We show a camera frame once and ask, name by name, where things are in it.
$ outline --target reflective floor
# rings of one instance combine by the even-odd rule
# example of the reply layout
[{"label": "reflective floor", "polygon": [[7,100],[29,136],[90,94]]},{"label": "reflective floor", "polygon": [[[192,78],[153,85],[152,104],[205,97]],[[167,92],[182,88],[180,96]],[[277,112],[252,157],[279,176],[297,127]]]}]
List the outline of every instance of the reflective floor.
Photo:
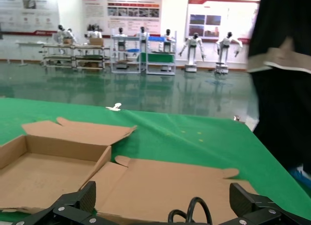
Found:
[{"label": "reflective floor", "polygon": [[0,97],[43,100],[121,109],[221,118],[256,116],[256,101],[245,72],[221,79],[206,71],[176,76],[45,70],[40,65],[19,67],[0,63]]}]

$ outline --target display board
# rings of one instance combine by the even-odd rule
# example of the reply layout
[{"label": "display board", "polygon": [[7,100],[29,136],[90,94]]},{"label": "display board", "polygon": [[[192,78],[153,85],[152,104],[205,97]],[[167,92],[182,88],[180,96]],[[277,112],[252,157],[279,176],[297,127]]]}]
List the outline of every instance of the display board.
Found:
[{"label": "display board", "polygon": [[259,1],[189,0],[186,37],[198,33],[205,42],[215,42],[232,32],[248,42],[256,22]]},{"label": "display board", "polygon": [[135,35],[143,26],[151,35],[159,35],[161,7],[162,0],[83,0],[84,31],[98,25],[104,37],[119,27],[124,34]]},{"label": "display board", "polygon": [[52,35],[59,24],[57,0],[0,0],[0,23],[7,35]]}]

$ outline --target white table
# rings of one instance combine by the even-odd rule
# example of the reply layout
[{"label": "white table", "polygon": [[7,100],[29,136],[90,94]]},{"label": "white table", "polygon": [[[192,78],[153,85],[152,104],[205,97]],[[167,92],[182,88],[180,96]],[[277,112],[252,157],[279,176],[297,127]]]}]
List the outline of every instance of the white table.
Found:
[{"label": "white table", "polygon": [[42,42],[39,42],[39,43],[38,42],[16,42],[16,44],[18,44],[18,49],[19,49],[19,54],[20,54],[20,65],[19,66],[26,66],[27,64],[25,64],[25,62],[24,62],[22,47],[23,46],[28,46],[28,47],[42,46],[45,43],[42,43]]}]

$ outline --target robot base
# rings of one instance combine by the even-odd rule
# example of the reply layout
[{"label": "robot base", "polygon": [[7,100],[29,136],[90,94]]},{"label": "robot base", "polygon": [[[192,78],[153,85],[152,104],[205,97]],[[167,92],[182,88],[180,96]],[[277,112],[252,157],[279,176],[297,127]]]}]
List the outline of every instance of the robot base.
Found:
[{"label": "robot base", "polygon": [[217,73],[217,74],[228,74],[229,68],[228,68],[228,66],[216,66],[215,73]]},{"label": "robot base", "polygon": [[162,66],[161,71],[172,71],[172,67],[171,66]]},{"label": "robot base", "polygon": [[196,65],[185,65],[186,72],[196,72]]}]

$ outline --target green tablecloth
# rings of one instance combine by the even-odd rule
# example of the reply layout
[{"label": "green tablecloth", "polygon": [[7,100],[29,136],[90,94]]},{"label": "green tablecloth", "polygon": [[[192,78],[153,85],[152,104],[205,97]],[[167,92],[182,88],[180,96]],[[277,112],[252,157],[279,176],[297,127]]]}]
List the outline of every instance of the green tablecloth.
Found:
[{"label": "green tablecloth", "polygon": [[[241,123],[198,116],[149,113],[19,99],[0,99],[0,144],[24,134],[21,124],[61,116],[74,121],[133,126],[137,130],[113,146],[113,156],[155,159],[216,168],[238,168],[259,194],[311,220],[311,199]],[[22,214],[0,213],[0,221]]]}]

